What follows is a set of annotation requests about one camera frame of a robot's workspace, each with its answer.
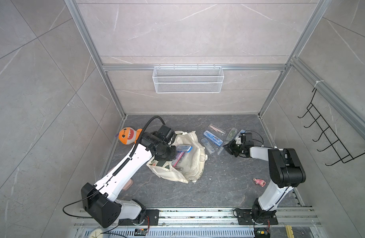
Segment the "clear green stationery case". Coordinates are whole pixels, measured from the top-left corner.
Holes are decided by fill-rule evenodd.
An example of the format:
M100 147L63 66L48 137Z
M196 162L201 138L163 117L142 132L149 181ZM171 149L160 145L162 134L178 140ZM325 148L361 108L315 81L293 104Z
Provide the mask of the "clear green stationery case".
M232 128L230 132L227 135L226 141L230 142L232 141L238 133L238 130L236 128Z

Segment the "blue clear pencil case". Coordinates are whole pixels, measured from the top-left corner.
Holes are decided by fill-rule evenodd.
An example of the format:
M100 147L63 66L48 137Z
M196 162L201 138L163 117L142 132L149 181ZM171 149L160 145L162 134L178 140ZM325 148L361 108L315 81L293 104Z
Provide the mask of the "blue clear pencil case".
M203 135L217 146L221 146L223 144L223 141L219 137L209 131L205 131Z

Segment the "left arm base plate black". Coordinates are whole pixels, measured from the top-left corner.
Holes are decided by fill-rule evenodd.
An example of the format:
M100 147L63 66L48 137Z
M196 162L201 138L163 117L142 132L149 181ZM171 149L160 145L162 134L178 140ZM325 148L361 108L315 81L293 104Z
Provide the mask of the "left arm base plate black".
M123 219L119 220L119 223L121 226L156 226L159 222L159 213L158 209L147 209L142 211L134 220Z

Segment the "white round clock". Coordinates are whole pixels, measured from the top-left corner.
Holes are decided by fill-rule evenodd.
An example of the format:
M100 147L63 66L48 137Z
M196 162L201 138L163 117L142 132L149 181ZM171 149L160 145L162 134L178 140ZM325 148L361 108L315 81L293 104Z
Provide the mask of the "white round clock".
M106 237L107 234L105 234L105 231L101 228L94 229L88 235L88 238L106 238Z

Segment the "orange plush fish toy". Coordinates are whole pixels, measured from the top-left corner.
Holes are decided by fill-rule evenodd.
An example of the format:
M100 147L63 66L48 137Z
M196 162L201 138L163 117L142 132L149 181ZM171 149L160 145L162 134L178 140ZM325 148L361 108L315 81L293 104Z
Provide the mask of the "orange plush fish toy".
M118 134L117 138L124 145L135 143L140 136L142 129L135 130L131 127L123 128Z

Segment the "clear plastic ruler case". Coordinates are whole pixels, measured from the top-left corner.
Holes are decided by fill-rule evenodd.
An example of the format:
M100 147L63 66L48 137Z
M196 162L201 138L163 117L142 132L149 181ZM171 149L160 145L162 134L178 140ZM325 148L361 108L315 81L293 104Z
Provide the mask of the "clear plastic ruler case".
M214 147L211 145L207 138L201 139L201 142L209 154L213 154L215 152Z

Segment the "small blue clear case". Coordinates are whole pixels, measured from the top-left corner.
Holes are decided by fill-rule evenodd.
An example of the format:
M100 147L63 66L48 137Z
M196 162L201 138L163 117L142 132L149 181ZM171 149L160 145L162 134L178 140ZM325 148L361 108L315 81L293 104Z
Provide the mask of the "small blue clear case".
M188 153L192 150L192 146L188 144L180 144L176 146L177 153Z

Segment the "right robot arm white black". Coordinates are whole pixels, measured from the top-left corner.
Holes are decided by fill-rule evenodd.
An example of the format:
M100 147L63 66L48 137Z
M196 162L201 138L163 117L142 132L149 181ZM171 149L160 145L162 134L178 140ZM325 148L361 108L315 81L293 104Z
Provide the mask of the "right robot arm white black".
M224 149L235 157L243 155L268 162L270 182L264 193L256 199L253 205L254 211L261 213L276 211L287 193L306 181L304 168L292 148L254 146L252 142L242 142L237 139L225 144Z

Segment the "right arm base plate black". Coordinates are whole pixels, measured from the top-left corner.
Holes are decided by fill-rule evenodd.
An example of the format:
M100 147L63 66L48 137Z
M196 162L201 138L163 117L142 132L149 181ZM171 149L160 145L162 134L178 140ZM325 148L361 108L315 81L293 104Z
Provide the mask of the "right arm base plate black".
M264 211L255 209L233 210L234 217L238 220L239 225L278 225L276 210Z

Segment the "clear case pink compass set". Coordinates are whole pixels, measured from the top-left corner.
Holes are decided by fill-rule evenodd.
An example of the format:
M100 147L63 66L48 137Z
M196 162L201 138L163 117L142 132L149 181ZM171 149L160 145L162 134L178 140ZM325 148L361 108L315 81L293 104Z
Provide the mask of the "clear case pink compass set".
M222 130L221 128L219 128L219 127L217 127L217 126L215 126L215 125L213 125L213 124L210 124L210 125L209 125L209 128L210 128L211 130L215 131L215 132L216 132L216 133L218 133L218 134L221 134L221 135L225 135L225 134L226 134L226 132L225 132L224 130Z

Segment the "blue clear compass case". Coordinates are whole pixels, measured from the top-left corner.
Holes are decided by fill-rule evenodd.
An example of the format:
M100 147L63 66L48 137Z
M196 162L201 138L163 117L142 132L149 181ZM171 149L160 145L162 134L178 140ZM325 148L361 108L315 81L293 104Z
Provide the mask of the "blue clear compass case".
M234 137L234 139L239 138L239 136L240 136L242 133L245 133L245 132L246 132L245 130L240 130L240 131L238 132L238 134Z

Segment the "pink clear stationery case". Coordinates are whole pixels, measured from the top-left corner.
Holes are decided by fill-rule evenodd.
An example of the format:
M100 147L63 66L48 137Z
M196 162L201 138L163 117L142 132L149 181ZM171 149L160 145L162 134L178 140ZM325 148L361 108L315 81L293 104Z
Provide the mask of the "pink clear stationery case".
M172 166L175 167L179 161L183 158L183 156L185 155L185 152L178 152L176 154L175 159L171 162Z

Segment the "cream canvas tote bag leaves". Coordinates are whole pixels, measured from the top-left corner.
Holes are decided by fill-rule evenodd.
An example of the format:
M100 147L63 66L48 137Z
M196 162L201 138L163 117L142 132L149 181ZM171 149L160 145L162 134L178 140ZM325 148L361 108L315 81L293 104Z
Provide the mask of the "cream canvas tote bag leaves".
M195 131L176 132L173 146L190 145L192 149L185 153L174 165L173 161L158 161L155 158L149 160L146 166L158 177L176 182L197 182L204 171L208 155L205 147L200 144Z

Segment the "small pink toy figure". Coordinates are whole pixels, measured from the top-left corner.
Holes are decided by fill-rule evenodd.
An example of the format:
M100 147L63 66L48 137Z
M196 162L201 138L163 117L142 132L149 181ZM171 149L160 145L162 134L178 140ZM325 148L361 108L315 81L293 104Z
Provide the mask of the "small pink toy figure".
M253 178L253 181L255 182L255 184L257 184L261 187L265 187L265 185L266 185L266 181L263 179Z

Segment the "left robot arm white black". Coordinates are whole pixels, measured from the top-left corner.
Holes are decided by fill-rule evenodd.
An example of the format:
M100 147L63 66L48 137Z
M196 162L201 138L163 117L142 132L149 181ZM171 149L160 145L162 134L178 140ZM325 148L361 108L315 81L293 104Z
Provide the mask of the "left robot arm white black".
M152 159L171 161L176 156L176 146L173 145L176 133L165 122L157 131L146 131L155 119L160 120L161 117L153 116L138 130L122 129L117 138L123 144L133 145L130 152L100 180L94 184L86 183L81 188L79 201L83 209L103 228L111 226L116 220L142 224L146 218L146 207L135 199L126 201L117 197L145 163Z

